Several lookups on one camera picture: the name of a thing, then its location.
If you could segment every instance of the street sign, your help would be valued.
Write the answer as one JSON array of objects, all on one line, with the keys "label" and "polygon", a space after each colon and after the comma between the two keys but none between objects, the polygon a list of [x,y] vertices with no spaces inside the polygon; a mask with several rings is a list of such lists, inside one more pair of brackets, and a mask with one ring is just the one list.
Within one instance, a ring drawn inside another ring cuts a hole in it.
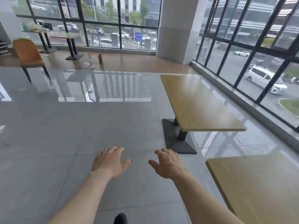
[{"label": "street sign", "polygon": [[134,39],[134,33],[132,33],[132,40],[142,41],[142,33],[135,33],[135,39]]}]

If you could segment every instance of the foot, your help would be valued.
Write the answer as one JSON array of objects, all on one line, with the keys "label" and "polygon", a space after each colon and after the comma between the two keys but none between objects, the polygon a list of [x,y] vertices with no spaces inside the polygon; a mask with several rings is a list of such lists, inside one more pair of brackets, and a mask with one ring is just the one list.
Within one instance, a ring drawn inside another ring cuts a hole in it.
[{"label": "foot", "polygon": [[118,214],[113,224],[128,224],[126,215],[124,213]]}]

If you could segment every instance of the windshield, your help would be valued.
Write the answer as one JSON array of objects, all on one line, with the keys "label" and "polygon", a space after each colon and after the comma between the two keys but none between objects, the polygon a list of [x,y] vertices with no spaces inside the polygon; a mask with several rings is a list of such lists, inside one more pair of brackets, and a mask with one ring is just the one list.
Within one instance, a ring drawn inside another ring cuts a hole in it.
[{"label": "windshield", "polygon": [[279,78],[277,79],[277,81],[275,82],[275,84],[284,84],[284,82],[282,81],[282,78],[279,77]]}]

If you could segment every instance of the wooden table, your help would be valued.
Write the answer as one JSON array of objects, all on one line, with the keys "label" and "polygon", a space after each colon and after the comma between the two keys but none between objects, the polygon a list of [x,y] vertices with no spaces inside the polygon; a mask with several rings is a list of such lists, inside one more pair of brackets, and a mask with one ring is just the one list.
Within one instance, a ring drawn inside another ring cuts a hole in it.
[{"label": "wooden table", "polygon": [[299,223],[299,168],[281,152],[206,164],[228,208],[245,224]]},{"label": "wooden table", "polygon": [[[166,145],[177,153],[196,154],[188,131],[245,131],[246,127],[195,75],[161,75],[176,118],[163,119]],[[178,136],[175,126],[180,126]]]},{"label": "wooden table", "polygon": [[[48,37],[48,34],[47,34],[47,32],[49,32],[49,29],[48,30],[35,30],[35,31],[22,31],[22,32],[39,34],[40,40],[42,41],[42,45],[44,47],[44,49],[39,49],[40,53],[52,53],[52,52],[57,50],[56,48],[52,48],[52,46],[51,46],[51,43],[50,43],[50,40],[49,40],[49,37]],[[43,34],[46,38],[46,41],[47,41],[47,44],[48,44],[49,48],[47,48],[47,46],[46,46]]]},{"label": "wooden table", "polygon": [[77,53],[74,38],[81,37],[81,35],[81,33],[63,33],[59,35],[51,35],[51,37],[66,39],[71,53],[71,55],[67,57],[66,60],[79,60],[83,55]]}]

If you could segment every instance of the chair seat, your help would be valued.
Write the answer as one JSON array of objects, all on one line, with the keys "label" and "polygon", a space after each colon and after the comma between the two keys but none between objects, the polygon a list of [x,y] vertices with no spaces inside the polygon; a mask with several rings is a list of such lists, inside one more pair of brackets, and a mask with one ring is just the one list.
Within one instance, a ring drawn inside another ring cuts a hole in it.
[{"label": "chair seat", "polygon": [[30,68],[30,67],[42,67],[45,65],[43,60],[27,61],[25,63],[20,63],[21,67]]}]

